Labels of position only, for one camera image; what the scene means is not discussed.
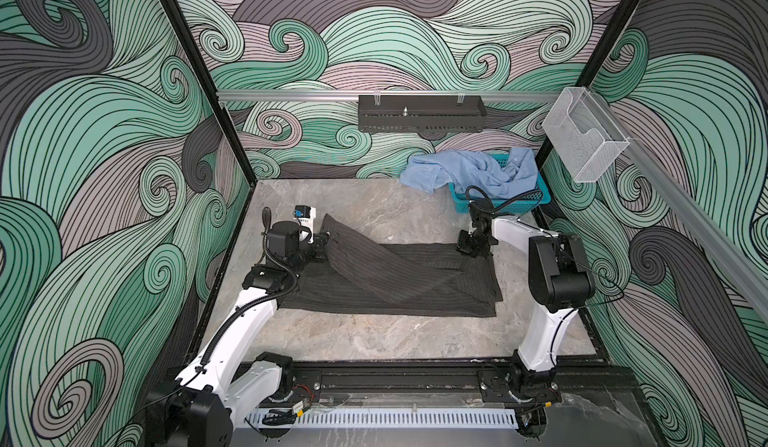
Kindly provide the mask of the black corner post right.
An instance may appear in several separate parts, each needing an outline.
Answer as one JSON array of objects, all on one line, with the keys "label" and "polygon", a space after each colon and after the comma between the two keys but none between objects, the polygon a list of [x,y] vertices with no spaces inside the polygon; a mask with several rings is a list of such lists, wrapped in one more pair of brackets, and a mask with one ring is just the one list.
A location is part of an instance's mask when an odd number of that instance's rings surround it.
[{"label": "black corner post right", "polygon": [[608,18],[606,30],[576,80],[606,102],[625,97],[640,82],[647,66],[647,39],[630,27],[642,0],[620,0]]}]

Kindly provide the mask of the black corner post left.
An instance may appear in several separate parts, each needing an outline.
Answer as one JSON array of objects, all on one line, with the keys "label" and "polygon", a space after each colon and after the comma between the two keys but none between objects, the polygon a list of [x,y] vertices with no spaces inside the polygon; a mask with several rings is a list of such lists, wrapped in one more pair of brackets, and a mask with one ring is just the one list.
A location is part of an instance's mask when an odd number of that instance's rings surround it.
[{"label": "black corner post left", "polygon": [[257,185],[254,171],[239,140],[238,132],[229,112],[221,106],[218,100],[216,86],[193,38],[191,29],[186,22],[178,0],[159,0],[159,2],[180,42],[182,51],[191,64],[191,69],[200,84],[203,95],[208,102],[209,107],[212,109],[212,113],[216,118],[222,133],[233,151],[235,160],[245,175],[249,187],[254,189]]}]

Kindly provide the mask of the light blue shirt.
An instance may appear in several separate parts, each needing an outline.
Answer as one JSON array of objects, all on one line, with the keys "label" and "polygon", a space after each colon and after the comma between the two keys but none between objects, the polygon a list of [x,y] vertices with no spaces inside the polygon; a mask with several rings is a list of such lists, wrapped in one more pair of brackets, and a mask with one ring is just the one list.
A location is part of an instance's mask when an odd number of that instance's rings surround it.
[{"label": "light blue shirt", "polygon": [[529,148],[512,148],[504,166],[485,152],[448,150],[411,156],[399,180],[428,194],[453,184],[457,194],[475,186],[491,199],[508,200],[533,190],[538,175],[535,154]]}]

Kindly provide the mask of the dark grey pinstriped shirt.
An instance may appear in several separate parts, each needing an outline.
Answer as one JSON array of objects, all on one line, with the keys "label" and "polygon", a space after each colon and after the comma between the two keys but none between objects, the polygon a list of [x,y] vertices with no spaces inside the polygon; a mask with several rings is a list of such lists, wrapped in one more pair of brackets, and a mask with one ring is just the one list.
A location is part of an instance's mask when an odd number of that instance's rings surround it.
[{"label": "dark grey pinstriped shirt", "polygon": [[354,314],[491,318],[503,300],[493,259],[454,244],[378,244],[330,215],[327,260],[311,263],[286,309]]}]

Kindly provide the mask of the teal plastic basket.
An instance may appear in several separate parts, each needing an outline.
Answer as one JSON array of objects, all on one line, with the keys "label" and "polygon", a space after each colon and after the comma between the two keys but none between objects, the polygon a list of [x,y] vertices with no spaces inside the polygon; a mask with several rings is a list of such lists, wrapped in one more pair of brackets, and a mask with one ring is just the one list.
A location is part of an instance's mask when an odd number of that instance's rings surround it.
[{"label": "teal plastic basket", "polygon": [[[490,155],[504,166],[507,153],[491,153]],[[470,186],[464,194],[457,194],[453,184],[448,184],[449,191],[453,197],[456,210],[459,213],[468,213],[471,200],[489,200],[491,207],[495,208],[500,214],[525,214],[536,207],[550,202],[550,194],[541,174],[539,173],[536,187],[528,192],[519,194],[508,200],[491,199],[480,188]]]}]

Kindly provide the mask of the aluminium rail right wall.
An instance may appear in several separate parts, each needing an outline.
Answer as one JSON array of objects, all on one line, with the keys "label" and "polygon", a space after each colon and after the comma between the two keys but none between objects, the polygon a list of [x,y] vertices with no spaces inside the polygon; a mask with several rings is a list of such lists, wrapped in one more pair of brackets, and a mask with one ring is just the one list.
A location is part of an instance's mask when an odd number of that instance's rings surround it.
[{"label": "aluminium rail right wall", "polygon": [[633,160],[655,192],[675,213],[687,235],[702,247],[719,273],[762,318],[767,318],[767,276],[696,202],[695,169],[688,150],[672,129],[652,111],[633,100],[611,106],[599,94],[597,105],[629,142],[625,155]]}]

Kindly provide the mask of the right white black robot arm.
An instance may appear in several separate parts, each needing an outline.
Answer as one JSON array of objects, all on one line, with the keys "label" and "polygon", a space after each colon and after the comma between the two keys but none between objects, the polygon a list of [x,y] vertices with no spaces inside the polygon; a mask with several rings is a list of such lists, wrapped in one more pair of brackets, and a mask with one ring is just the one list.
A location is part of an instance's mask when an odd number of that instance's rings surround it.
[{"label": "right white black robot arm", "polygon": [[554,391],[559,350],[570,323],[580,310],[614,303],[624,289],[588,264],[582,238],[535,227],[502,213],[507,205],[536,195],[536,190],[495,205],[477,186],[467,188],[470,231],[460,232],[457,250],[489,257],[500,242],[519,251],[528,262],[528,287],[535,301],[525,338],[513,354],[508,384],[514,394]]}]

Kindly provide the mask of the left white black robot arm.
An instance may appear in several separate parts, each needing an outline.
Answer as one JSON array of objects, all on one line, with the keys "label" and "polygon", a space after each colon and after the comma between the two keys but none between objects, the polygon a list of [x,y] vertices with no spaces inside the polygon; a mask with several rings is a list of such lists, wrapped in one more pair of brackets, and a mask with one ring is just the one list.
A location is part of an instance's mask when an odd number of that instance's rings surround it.
[{"label": "left white black robot arm", "polygon": [[239,423],[265,399],[288,396],[291,361],[266,354],[237,372],[250,345],[299,287],[302,271],[325,259],[328,236],[314,230],[316,210],[294,209],[291,221],[274,222],[262,211],[263,258],[246,274],[227,318],[174,378],[157,384],[144,405],[149,446],[228,446]]}]

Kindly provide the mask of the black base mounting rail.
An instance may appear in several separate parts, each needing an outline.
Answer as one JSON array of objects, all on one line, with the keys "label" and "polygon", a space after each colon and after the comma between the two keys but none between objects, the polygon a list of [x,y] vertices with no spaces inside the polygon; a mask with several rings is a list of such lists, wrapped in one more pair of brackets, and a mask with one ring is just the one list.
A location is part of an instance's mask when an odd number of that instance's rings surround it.
[{"label": "black base mounting rail", "polygon": [[563,394],[608,393],[637,386],[630,369],[596,355],[565,355],[553,374],[525,374],[511,357],[295,361],[278,391],[262,402],[282,406],[297,400],[338,405],[355,394],[457,395],[505,406],[555,401]]}]

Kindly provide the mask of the black perforated metal tray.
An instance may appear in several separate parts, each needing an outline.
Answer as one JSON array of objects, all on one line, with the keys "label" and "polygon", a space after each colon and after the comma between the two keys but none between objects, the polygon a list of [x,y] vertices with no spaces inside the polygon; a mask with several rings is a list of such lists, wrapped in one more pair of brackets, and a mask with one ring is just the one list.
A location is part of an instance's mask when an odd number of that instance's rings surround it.
[{"label": "black perforated metal tray", "polygon": [[364,133],[476,133],[488,118],[482,98],[464,94],[361,95],[357,107]]}]

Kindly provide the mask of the black corner post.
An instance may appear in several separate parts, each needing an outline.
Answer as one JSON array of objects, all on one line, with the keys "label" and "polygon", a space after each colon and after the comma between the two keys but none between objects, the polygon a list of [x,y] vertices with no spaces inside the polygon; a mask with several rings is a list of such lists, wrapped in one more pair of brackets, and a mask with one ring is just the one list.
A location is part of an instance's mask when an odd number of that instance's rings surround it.
[{"label": "black corner post", "polygon": [[216,118],[222,133],[233,151],[235,160],[245,175],[249,187],[254,189],[257,185],[254,171],[239,140],[238,132],[229,112],[221,106],[218,100],[216,86],[193,38],[191,29],[186,22],[178,0],[159,0],[159,2],[180,42],[182,51],[191,64],[191,69],[200,84],[203,95],[208,102],[209,107],[212,109],[212,113]]},{"label": "black corner post", "polygon": [[620,0],[608,18],[606,30],[576,80],[606,102],[625,97],[640,82],[647,66],[647,39],[630,27],[642,0]]}]

